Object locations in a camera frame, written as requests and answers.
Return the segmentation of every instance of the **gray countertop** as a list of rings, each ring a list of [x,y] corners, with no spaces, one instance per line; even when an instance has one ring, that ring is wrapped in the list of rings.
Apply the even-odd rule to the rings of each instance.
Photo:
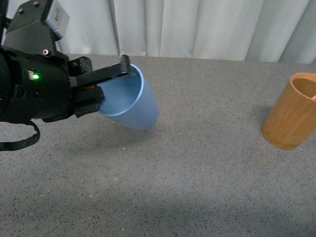
[[[90,58],[94,69],[119,61]],[[157,97],[155,126],[35,120],[37,144],[0,153],[0,236],[316,236],[316,134],[285,151],[260,132],[290,77],[316,65],[131,62]]]

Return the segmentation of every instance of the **screw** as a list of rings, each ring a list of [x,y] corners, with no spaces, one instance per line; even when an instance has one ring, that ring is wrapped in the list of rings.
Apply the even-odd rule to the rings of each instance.
[[[48,50],[48,49],[44,49],[44,50],[43,50],[43,54],[44,54],[44,55],[48,55],[48,54],[49,54],[49,50]]]

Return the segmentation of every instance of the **green led light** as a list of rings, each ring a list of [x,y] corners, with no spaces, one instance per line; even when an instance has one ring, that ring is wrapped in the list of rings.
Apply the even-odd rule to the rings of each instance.
[[[34,75],[33,75],[33,79],[34,79],[34,80],[37,80],[37,79],[39,79],[39,78],[40,78],[40,77],[39,77],[38,74],[34,74]]]

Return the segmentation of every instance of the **cup rim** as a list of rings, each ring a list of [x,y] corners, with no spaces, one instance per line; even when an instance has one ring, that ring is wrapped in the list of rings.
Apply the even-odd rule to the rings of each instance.
[[[118,112],[118,113],[116,113],[116,114],[106,114],[106,113],[102,113],[103,115],[105,115],[105,116],[107,116],[107,117],[115,117],[115,116],[119,116],[119,115],[122,115],[122,114],[126,113],[127,111],[129,111],[129,110],[138,102],[140,96],[141,96],[142,93],[143,93],[143,89],[144,89],[144,76],[143,76],[142,72],[140,71],[140,69],[139,69],[136,65],[134,65],[134,64],[130,64],[130,65],[133,67],[133,69],[136,69],[136,71],[137,71],[138,74],[140,75],[141,86],[140,86],[138,95],[137,95],[135,101],[134,101],[127,109],[125,109],[125,110],[123,110],[123,111],[120,111],[120,112]]]
[[[290,79],[291,86],[292,86],[292,88],[293,88],[297,93],[299,93],[300,95],[304,96],[304,97],[307,98],[307,99],[310,99],[310,100],[316,102],[316,100],[314,100],[314,99],[312,99],[311,97],[309,97],[309,96],[303,94],[301,91],[299,91],[299,90],[294,86],[293,81],[294,81],[295,79],[307,79],[307,80],[310,80],[310,81],[313,81],[313,82],[316,83],[316,74],[315,74],[315,73],[296,73],[296,74],[294,74],[294,75],[291,77],[291,79]]]

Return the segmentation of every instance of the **bamboo cup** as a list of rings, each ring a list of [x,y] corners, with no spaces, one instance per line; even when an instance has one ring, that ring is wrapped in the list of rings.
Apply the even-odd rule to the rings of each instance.
[[[316,74],[297,73],[279,96],[261,126],[261,133],[272,145],[297,148],[316,129]]]

